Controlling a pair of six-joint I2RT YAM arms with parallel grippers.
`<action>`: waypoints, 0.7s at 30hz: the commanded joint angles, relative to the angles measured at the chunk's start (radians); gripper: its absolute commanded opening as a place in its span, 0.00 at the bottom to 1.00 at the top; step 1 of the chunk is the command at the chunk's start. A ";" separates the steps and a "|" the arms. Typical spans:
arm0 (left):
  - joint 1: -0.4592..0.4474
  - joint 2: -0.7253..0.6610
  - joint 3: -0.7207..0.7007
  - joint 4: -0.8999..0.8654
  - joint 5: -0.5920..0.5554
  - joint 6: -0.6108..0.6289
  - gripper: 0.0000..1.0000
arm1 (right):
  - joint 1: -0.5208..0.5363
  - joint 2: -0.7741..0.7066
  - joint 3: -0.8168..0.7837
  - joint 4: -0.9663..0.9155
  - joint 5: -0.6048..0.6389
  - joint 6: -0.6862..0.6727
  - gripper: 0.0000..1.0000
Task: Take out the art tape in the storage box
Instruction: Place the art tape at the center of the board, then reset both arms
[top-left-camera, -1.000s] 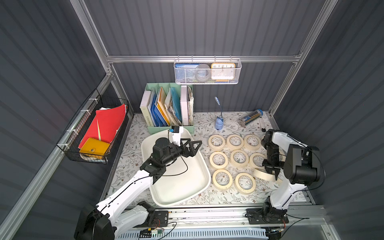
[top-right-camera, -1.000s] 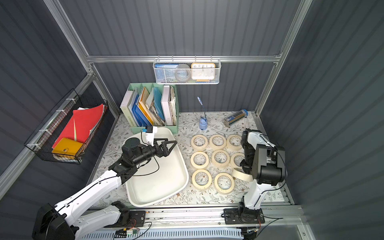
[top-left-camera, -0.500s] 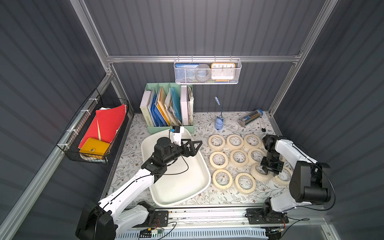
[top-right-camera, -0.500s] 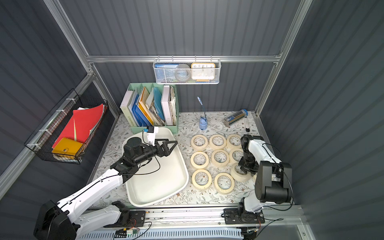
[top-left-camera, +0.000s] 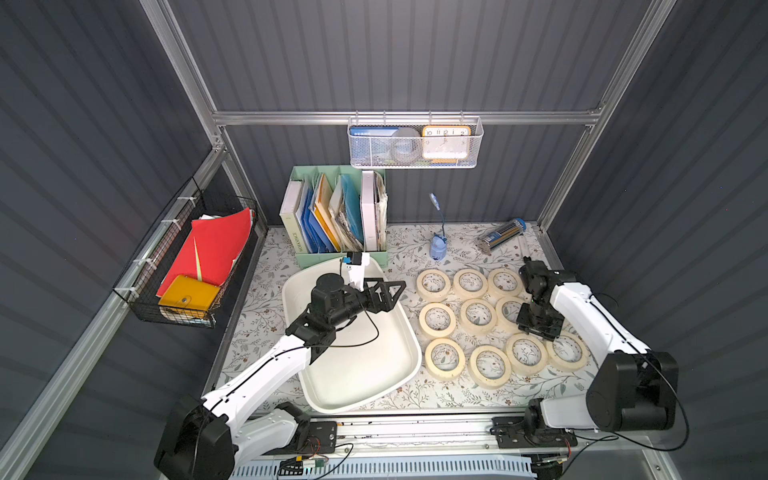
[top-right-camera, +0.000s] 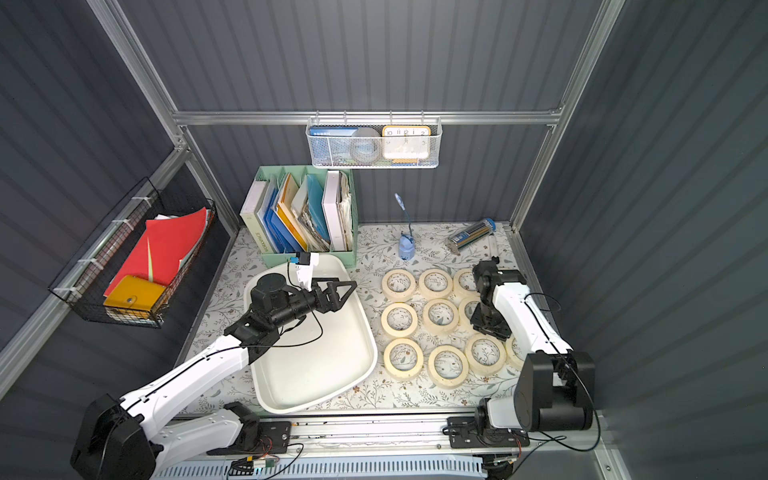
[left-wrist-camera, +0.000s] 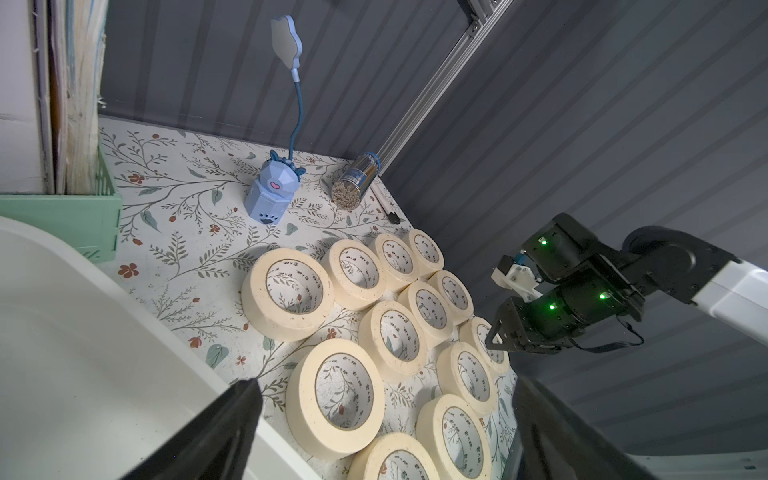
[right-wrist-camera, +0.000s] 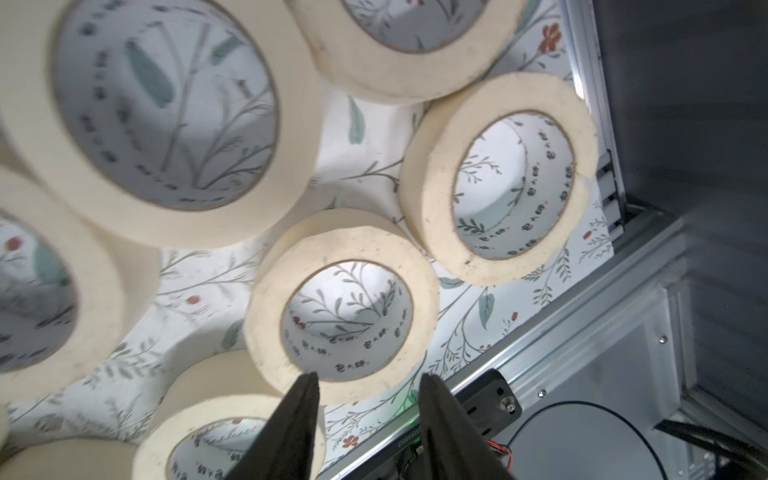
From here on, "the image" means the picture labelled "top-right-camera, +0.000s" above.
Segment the white plastic storage tray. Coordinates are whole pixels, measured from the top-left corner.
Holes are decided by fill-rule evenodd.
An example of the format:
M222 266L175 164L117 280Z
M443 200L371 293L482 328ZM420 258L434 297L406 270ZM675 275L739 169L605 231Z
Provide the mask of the white plastic storage tray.
M365 380L378 348L356 288L338 312L309 314L250 365L258 404L282 415L329 401Z

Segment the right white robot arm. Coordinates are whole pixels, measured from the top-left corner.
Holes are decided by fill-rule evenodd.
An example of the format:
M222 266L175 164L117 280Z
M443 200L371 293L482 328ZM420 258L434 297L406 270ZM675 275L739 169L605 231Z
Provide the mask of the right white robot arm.
M493 257L472 268L479 303L470 325L495 340L514 341L523 364L511 397L481 401L481 424L539 433L590 429L595 419L594 361L553 329L524 275L498 264Z

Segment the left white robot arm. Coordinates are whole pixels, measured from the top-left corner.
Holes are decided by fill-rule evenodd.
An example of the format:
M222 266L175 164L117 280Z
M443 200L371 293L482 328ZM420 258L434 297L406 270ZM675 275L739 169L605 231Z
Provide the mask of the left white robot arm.
M314 278L308 289L270 273L250 291L246 312L204 351L119 399L105 394L86 409L70 457L84 479L149 479L193 456L262 453L259 417L239 402L175 427L169 422L213 385L279 347L289 323L340 311L356 282Z

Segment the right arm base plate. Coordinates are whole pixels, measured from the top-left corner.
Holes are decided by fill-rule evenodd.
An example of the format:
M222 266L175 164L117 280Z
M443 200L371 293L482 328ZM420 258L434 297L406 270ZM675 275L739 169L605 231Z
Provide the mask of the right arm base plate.
M448 437L452 449L519 449L530 445L529 438L518 429L478 425L470 416L449 417L442 434Z

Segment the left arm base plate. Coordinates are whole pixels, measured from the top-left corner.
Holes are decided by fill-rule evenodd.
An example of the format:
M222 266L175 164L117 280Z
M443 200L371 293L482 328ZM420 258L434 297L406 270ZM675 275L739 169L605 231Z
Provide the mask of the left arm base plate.
M233 444L206 452L209 456L283 454L288 450L292 423L289 421L250 422L243 426Z

